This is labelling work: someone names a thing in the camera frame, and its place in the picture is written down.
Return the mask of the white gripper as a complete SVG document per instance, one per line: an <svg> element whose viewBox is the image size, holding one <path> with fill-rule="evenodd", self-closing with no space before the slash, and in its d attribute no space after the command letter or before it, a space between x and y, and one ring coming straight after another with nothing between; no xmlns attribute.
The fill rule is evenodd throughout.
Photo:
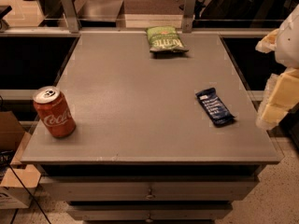
<svg viewBox="0 0 299 224"><path fill-rule="evenodd" d="M299 103L299 5L279 29L266 35L255 49L262 53L275 51L276 61L291 67L280 75L272 74L266 82L256 125L272 130Z"/></svg>

